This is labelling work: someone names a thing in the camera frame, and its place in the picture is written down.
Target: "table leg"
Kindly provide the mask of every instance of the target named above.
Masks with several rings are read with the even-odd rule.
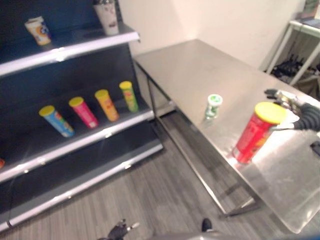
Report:
[[[241,203],[239,206],[237,206],[235,209],[231,210],[228,213],[223,214],[223,217],[233,217],[236,215],[244,214],[249,211],[256,210],[260,207],[260,204],[254,200],[253,197],[250,197],[245,202]]]
[[[151,106],[152,106],[154,118],[156,119],[157,118],[157,107],[156,107],[156,102],[155,102],[155,96],[154,96],[154,91],[151,87],[151,80],[148,76],[146,77],[146,82],[148,84],[148,90],[149,90],[149,95],[150,95],[150,99],[151,99]]]
[[[289,83],[291,86],[295,85],[298,80],[302,77],[302,75],[304,74],[304,72],[307,70],[307,68],[312,64],[312,62],[316,59],[317,55],[320,53],[320,41],[319,43],[316,45],[315,49],[312,51],[312,53],[310,54],[310,56],[308,57],[308,59],[305,61],[305,63],[302,65],[302,67],[300,68],[300,70],[296,73],[296,75],[294,76],[294,78],[291,80],[291,82]]]
[[[286,30],[285,35],[284,35],[278,49],[276,50],[268,69],[266,70],[267,74],[270,74],[272,72],[272,70],[274,69],[274,66],[277,63],[277,61],[280,57],[280,54],[284,50],[284,48],[285,48],[285,46],[291,36],[292,31],[293,31],[293,26],[291,24],[289,24],[288,29]]]
[[[200,173],[198,172],[196,166],[192,163],[191,159],[189,158],[189,156],[186,154],[186,152],[183,150],[183,148],[181,147],[181,145],[178,143],[178,141],[175,139],[175,137],[170,133],[170,130],[168,129],[168,127],[166,126],[166,124],[161,120],[160,117],[156,117],[156,120],[160,123],[160,125],[163,127],[163,129],[166,131],[166,133],[168,134],[169,138],[172,140],[172,142],[174,143],[174,145],[176,146],[176,148],[179,150],[179,152],[182,154],[183,158],[186,160],[186,162],[189,164],[190,168],[192,169],[192,171],[194,172],[194,174],[197,176],[197,178],[200,180],[200,182],[202,183],[202,185],[204,186],[204,188],[206,189],[206,191],[209,193],[209,195],[212,197],[213,201],[215,202],[215,204],[219,207],[220,211],[223,214],[227,214],[227,211],[224,209],[224,207],[221,205],[221,203],[219,202],[217,196],[215,195],[215,193],[212,191],[212,189],[209,187],[209,185],[205,182],[205,180],[202,178],[202,176],[200,175]]]

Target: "blue chip can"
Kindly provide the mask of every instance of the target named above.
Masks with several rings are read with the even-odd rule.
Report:
[[[48,105],[40,109],[39,115],[44,117],[62,136],[65,138],[71,137],[75,134],[73,128],[60,115],[54,106]]]

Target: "table top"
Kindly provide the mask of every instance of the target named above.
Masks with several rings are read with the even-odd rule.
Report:
[[[151,51],[135,60],[278,218],[299,233],[320,209],[320,157],[310,148],[320,140],[317,134],[274,132],[247,165],[238,163],[231,151],[255,105],[267,100],[264,90],[281,89],[306,102],[319,102],[200,40]],[[218,117],[206,120],[210,94],[221,95],[223,103]],[[287,121],[296,119],[291,113]]]

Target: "floor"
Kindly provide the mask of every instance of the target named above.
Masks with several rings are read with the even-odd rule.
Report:
[[[214,184],[224,207],[231,209],[249,195],[231,169],[178,113],[163,120],[183,145],[206,181]],[[259,210],[225,219],[189,165],[160,126],[154,127],[164,150],[126,172],[92,187],[78,196],[0,234],[2,240],[96,240],[106,237],[120,219],[140,227],[127,240],[146,240],[153,235],[195,232],[203,217],[214,228],[245,240],[278,239],[290,232],[272,212]],[[300,235],[319,231],[320,213]]]

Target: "pink chip can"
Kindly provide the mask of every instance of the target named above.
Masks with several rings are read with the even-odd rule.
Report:
[[[93,129],[98,126],[98,120],[95,115],[90,111],[89,107],[85,103],[84,99],[80,96],[76,96],[69,101],[69,106],[78,114],[84,124]]]

